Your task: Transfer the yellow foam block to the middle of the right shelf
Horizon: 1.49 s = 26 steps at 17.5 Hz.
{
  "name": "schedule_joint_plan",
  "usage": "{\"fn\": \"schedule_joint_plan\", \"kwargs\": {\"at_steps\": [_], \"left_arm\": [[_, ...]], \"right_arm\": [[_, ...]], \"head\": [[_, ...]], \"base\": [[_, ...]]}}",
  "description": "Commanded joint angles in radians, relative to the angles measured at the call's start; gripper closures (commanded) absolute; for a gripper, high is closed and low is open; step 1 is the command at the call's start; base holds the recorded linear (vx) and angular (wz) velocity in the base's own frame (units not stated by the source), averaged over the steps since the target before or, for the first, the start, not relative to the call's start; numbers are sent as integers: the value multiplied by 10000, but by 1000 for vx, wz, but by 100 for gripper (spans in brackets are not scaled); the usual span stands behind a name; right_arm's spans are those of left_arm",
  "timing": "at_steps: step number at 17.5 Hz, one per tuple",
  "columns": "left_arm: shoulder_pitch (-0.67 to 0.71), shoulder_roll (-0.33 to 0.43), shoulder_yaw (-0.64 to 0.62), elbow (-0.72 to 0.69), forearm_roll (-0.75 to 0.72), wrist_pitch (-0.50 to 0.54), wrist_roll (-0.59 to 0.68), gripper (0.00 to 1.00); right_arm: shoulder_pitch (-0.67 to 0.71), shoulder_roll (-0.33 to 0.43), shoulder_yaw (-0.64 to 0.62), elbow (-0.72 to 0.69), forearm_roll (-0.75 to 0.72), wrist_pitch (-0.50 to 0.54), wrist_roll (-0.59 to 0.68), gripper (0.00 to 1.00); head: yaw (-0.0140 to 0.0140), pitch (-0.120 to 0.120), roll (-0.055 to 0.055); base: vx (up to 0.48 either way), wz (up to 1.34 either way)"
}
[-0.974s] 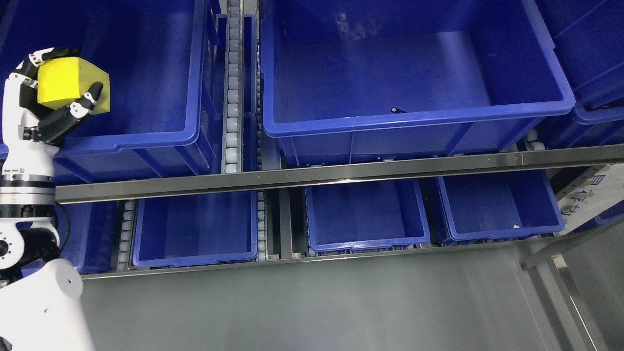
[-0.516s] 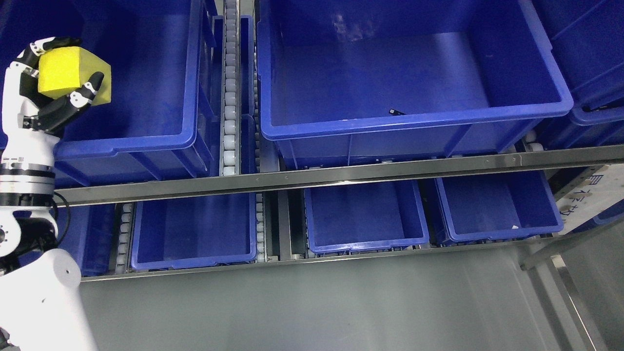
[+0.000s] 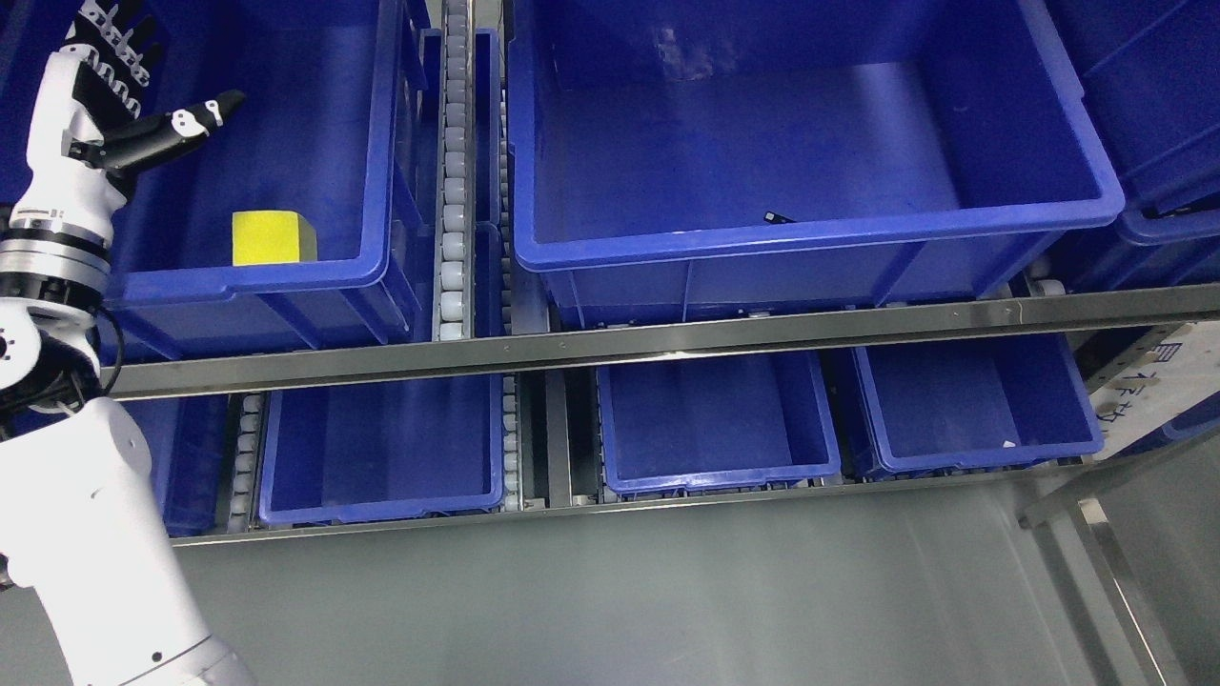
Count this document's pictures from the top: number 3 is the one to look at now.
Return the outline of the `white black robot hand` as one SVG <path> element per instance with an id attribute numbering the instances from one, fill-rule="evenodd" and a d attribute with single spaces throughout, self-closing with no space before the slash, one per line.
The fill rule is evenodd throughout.
<path id="1" fill-rule="evenodd" d="M 134 197 L 139 175 L 196 151 L 244 104 L 244 92 L 163 114 L 144 112 L 163 59 L 143 1 L 84 1 L 50 52 L 30 114 L 30 183 L 11 225 L 61 223 L 102 233 Z"/>

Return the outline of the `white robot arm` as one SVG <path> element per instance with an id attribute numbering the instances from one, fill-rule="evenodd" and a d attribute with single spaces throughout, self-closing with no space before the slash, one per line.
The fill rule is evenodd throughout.
<path id="1" fill-rule="evenodd" d="M 2 212 L 2 557 L 74 685 L 253 685 L 172 551 L 150 448 L 101 382 L 109 238 Z"/>

